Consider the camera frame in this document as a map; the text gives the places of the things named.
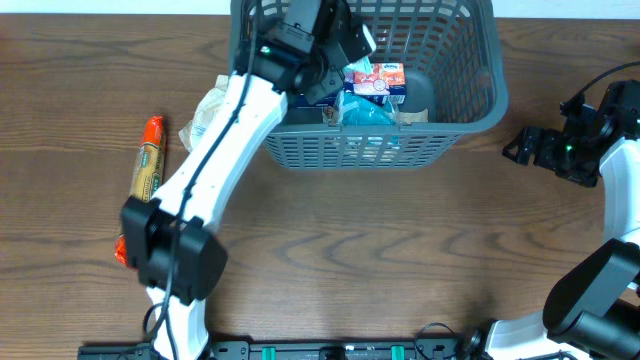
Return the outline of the mint green snack bar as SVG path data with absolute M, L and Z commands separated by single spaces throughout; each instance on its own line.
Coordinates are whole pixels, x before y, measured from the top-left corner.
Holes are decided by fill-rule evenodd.
M 357 74 L 371 75 L 374 72 L 374 66 L 368 57 L 364 57 L 354 63 L 350 63 L 343 68 L 345 81 L 353 83 Z

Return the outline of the multicolour tissue pack box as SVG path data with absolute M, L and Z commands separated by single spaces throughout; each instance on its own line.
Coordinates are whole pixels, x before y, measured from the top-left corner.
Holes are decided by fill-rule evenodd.
M 402 105 L 407 97 L 407 81 L 402 63 L 373 63 L 370 73 L 347 69 L 344 86 L 315 104 L 299 95 L 294 108 L 314 108 L 333 106 L 341 92 L 351 93 L 379 106 Z

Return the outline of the teal white pouch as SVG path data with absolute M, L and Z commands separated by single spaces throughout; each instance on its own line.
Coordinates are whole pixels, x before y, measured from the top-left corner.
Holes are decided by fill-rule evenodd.
M 353 93 L 341 91 L 334 103 L 332 121 L 345 126 L 395 125 L 396 111 L 391 103 L 378 105 Z

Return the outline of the brown photo snack bag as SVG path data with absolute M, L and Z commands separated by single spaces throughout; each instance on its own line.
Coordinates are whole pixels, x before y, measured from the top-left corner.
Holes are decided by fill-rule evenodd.
M 396 124 L 395 125 L 412 125 L 415 123 L 428 123 L 429 112 L 427 109 L 418 113 L 400 112 L 398 108 L 394 107 L 396 111 Z M 335 124 L 332 121 L 334 115 L 334 107 L 324 107 L 321 110 L 322 120 L 331 126 L 337 126 L 342 124 Z

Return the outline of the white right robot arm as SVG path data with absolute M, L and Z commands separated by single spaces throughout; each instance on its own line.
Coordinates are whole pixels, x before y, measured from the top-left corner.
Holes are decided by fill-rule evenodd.
M 603 243 L 551 289 L 541 311 L 477 329 L 460 359 L 636 359 L 639 308 L 639 83 L 611 83 L 597 108 L 561 104 L 562 130 L 525 127 L 502 154 L 605 189 Z

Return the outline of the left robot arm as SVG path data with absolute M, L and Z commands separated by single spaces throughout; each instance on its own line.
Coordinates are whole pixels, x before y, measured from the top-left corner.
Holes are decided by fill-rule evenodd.
M 375 51 L 346 0 L 295 0 L 272 20 L 259 1 L 232 5 L 230 74 L 200 143 L 149 200 L 121 211 L 125 259 L 152 300 L 145 339 L 160 359 L 198 359 L 208 347 L 205 305 L 228 255 L 217 240 L 226 204 L 288 103 L 337 92 L 344 68 Z

